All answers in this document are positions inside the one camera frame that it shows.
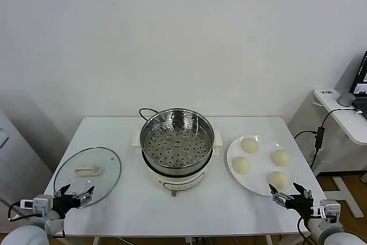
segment white wall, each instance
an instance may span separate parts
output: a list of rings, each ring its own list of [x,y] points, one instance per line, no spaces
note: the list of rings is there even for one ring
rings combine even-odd
[[[366,14],[365,0],[0,0],[0,107],[52,168],[84,116],[289,121],[365,50]]]

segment table leg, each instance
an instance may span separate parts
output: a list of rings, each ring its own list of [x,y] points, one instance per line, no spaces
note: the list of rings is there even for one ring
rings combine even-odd
[[[190,245],[193,245],[193,238],[192,236],[186,236],[185,237],[186,243],[190,243]]]
[[[99,245],[101,242],[101,238],[99,236],[95,237],[93,240],[93,245]]]
[[[265,237],[266,237],[266,242],[267,242],[267,244],[268,244],[268,245],[273,245],[273,241],[271,240],[271,236],[266,235]]]
[[[361,177],[363,183],[367,183],[367,173]]]
[[[346,201],[349,209],[354,217],[363,217],[363,212],[355,201],[353,195],[344,184],[343,179],[340,177],[333,177],[333,181],[338,187],[339,191],[324,192],[328,199],[344,200]]]

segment white table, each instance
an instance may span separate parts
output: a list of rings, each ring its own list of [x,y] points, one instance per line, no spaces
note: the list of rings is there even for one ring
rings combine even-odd
[[[123,171],[113,191],[97,204],[72,209],[65,219],[68,236],[237,236],[297,233],[299,215],[243,188],[229,174],[224,154],[237,137],[266,135],[277,140],[297,167],[297,183],[311,189],[318,204],[325,195],[280,117],[212,117],[222,135],[220,156],[213,157],[212,170],[192,190],[171,197],[149,178],[146,165],[134,154],[131,140],[144,120],[140,117],[85,118],[80,124],[61,165],[78,151],[91,146],[113,150]],[[52,177],[45,193],[53,192]]]
[[[338,104],[340,94],[335,89],[315,89],[315,97],[324,106],[327,112],[338,108],[354,109],[355,107],[344,107]],[[367,145],[367,120],[360,114],[352,111],[335,111],[331,115],[342,130],[356,144]]]
[[[354,109],[353,106],[344,107],[338,104],[337,99],[340,94],[335,89],[315,89],[314,95],[328,112],[338,108]],[[358,145],[367,145],[367,120],[361,114],[356,114],[354,111],[335,111],[331,113],[330,116],[335,119],[341,129],[354,143]],[[340,156],[335,154],[334,159],[336,160],[337,158],[340,158]],[[316,172],[315,174],[320,171],[321,166],[322,164],[316,166],[314,169]],[[359,208],[342,178],[333,177],[333,180],[339,191],[325,192],[326,197],[335,200],[345,200],[354,217],[363,217],[362,210]],[[362,181],[367,182],[367,174],[362,177]]]

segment black cable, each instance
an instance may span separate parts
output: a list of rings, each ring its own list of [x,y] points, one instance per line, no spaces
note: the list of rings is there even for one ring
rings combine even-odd
[[[321,124],[321,127],[323,127],[323,124],[325,123],[325,121],[326,121],[326,119],[327,119],[327,117],[331,114],[331,113],[333,113],[334,111],[340,111],[340,110],[344,110],[344,111],[355,111],[355,110],[357,110],[357,109],[348,109],[348,108],[337,108],[337,109],[333,109],[333,110],[331,110],[329,113],[327,113],[327,115],[326,115],[326,117],[325,117],[325,119],[322,121],[322,124]]]
[[[13,209],[13,207],[20,207],[20,205],[21,205],[21,202],[17,201],[17,202],[12,203],[12,205],[9,206],[9,209],[7,210],[7,219],[10,222],[18,221],[18,220],[21,220],[21,219],[27,219],[27,218],[30,218],[30,217],[42,217],[42,214],[34,213],[32,215],[25,215],[25,216],[20,216],[20,217],[12,219],[11,218],[11,210]]]
[[[12,203],[12,205],[9,206],[9,209],[7,210],[7,218],[9,220],[11,218],[11,209],[13,209],[14,206],[20,207],[21,206],[21,202],[20,201],[17,201],[17,202]]]
[[[314,162],[316,160],[316,156],[317,156],[318,153],[319,153],[319,149],[316,149],[316,153],[315,153],[315,156],[314,156],[314,158],[312,160],[312,164],[310,165],[310,168],[312,168],[312,166],[314,165]]]
[[[142,111],[143,110],[150,110],[150,111],[153,111],[153,112],[155,112],[155,113],[158,113],[158,111],[157,110],[154,110],[154,109],[151,109],[151,108],[140,108],[139,109],[139,115],[144,119],[144,120],[148,120],[147,118],[145,118],[144,116],[143,116],[143,114],[142,114]]]
[[[301,235],[301,237],[303,237],[303,239],[307,242],[307,244],[309,244],[309,245],[313,245],[311,242],[309,242],[309,240],[304,236],[304,234],[300,231],[300,228],[299,228],[299,223],[300,223],[300,221],[302,220],[302,217],[300,217],[299,219],[298,219],[298,222],[297,222],[297,230],[298,230],[298,232],[299,232],[299,234]]]
[[[30,218],[30,217],[42,217],[42,214],[34,213],[32,215],[25,215],[25,216],[17,217],[17,218],[14,218],[14,219],[9,219],[9,221],[14,222],[14,221],[22,220],[22,219],[27,219],[27,218]]]
[[[317,134],[317,131],[312,131],[312,130],[305,130],[305,131],[301,131],[300,133],[298,133],[296,136],[294,136],[294,139],[296,140],[296,138],[298,137],[298,136],[300,136],[301,134],[303,134],[303,133],[312,133],[312,134]]]

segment dough ball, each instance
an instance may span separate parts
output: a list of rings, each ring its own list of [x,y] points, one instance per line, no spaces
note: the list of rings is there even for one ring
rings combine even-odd
[[[275,150],[270,158],[277,166],[287,166],[291,162],[291,157],[284,149]]]
[[[232,166],[237,173],[246,174],[250,170],[250,162],[242,156],[238,156],[232,160]]]
[[[267,181],[278,192],[285,192],[289,188],[289,180],[283,172],[271,172],[267,176]]]
[[[252,138],[244,138],[241,141],[241,147],[247,153],[256,153],[259,151],[259,143]]]

